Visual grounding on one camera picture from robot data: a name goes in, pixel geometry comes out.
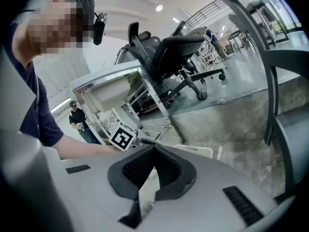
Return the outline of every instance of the black cap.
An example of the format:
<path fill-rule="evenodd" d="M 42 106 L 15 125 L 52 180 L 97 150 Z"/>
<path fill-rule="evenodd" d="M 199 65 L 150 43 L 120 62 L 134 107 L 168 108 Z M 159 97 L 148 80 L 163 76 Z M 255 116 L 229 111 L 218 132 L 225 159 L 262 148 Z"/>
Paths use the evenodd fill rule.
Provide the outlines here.
<path fill-rule="evenodd" d="M 83 10 L 83 25 L 87 30 L 92 29 L 95 18 L 95 1 L 94 0 L 76 0 L 78 7 Z"/>
<path fill-rule="evenodd" d="M 71 101 L 70 102 L 70 107 L 76 107 L 76 102 L 75 101 Z"/>

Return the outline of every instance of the railing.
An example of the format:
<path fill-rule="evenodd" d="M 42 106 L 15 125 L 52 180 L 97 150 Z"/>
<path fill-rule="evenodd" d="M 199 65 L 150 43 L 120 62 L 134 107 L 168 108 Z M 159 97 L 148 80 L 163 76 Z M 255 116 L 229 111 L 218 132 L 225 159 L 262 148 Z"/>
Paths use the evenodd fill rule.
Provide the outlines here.
<path fill-rule="evenodd" d="M 187 32 L 194 29 L 197 25 L 208 19 L 211 15 L 217 13 L 225 7 L 227 7 L 227 5 L 222 0 L 215 0 L 212 3 L 206 5 L 186 21 L 186 24 L 182 29 L 182 33 L 185 35 Z"/>

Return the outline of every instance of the baseball cap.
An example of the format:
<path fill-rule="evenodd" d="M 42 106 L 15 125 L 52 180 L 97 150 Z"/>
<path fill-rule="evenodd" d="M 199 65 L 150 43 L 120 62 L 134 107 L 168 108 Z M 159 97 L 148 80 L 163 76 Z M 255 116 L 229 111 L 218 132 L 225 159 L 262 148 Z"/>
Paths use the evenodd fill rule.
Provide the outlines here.
<path fill-rule="evenodd" d="M 71 101 L 70 102 L 70 107 L 76 107 L 76 102 L 75 101 Z"/>
<path fill-rule="evenodd" d="M 95 17 L 95 1 L 94 0 L 76 0 L 77 7 L 82 9 L 83 31 L 93 29 Z"/>

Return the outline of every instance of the concrete floor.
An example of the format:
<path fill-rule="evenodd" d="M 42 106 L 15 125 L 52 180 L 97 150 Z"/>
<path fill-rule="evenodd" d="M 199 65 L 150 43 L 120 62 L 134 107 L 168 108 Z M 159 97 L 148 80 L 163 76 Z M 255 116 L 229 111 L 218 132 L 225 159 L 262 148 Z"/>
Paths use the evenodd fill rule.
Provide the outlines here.
<path fill-rule="evenodd" d="M 291 49 L 305 47 L 309 50 L 309 43 L 304 32 L 293 32 L 288 34 L 290 40 L 277 44 L 271 49 Z M 203 109 L 209 106 L 228 102 L 240 97 L 250 95 L 261 90 L 267 89 L 267 81 L 262 59 L 258 51 L 251 49 L 241 49 L 235 55 L 229 55 L 230 59 L 225 61 L 227 69 L 224 69 L 226 79 L 220 81 L 218 74 L 213 79 L 206 78 L 206 83 L 202 84 L 196 81 L 195 84 L 199 89 L 204 89 L 208 93 L 205 101 L 199 101 L 192 89 L 185 87 L 172 103 L 168 112 L 171 115 L 181 114 L 189 111 Z M 215 65 L 214 69 L 224 68 L 222 63 Z M 298 77 L 290 71 L 277 68 L 278 83 L 284 83 Z M 154 111 L 142 117 L 142 120 L 161 117 L 159 110 Z"/>
<path fill-rule="evenodd" d="M 289 34 L 290 40 L 272 49 L 307 48 L 303 32 Z M 270 146 L 263 136 L 268 113 L 268 91 L 264 67 L 258 52 L 243 49 L 226 61 L 226 80 L 218 75 L 207 78 L 206 84 L 196 81 L 208 92 L 205 101 L 198 101 L 194 92 L 185 88 L 168 110 L 185 137 L 185 145 L 209 147 L 213 158 L 237 170 L 247 179 L 275 197 L 284 191 L 285 173 L 280 146 L 276 137 Z M 279 113 L 309 103 L 309 82 L 297 74 L 277 69 Z M 165 126 L 160 111 L 141 118 L 145 129 Z M 174 129 L 159 141 L 163 145 L 179 144 Z"/>

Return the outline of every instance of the ceiling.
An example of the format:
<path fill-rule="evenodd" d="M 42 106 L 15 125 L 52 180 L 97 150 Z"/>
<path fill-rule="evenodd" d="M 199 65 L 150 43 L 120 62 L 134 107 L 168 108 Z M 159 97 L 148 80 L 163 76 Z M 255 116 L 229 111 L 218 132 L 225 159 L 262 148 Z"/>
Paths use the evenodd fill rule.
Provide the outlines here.
<path fill-rule="evenodd" d="M 95 0 L 97 13 L 107 12 L 106 36 L 127 40 L 127 28 L 132 22 L 140 23 L 140 31 L 148 30 L 167 37 L 177 27 L 172 19 L 187 20 L 213 0 Z M 157 12 L 157 5 L 163 10 Z"/>

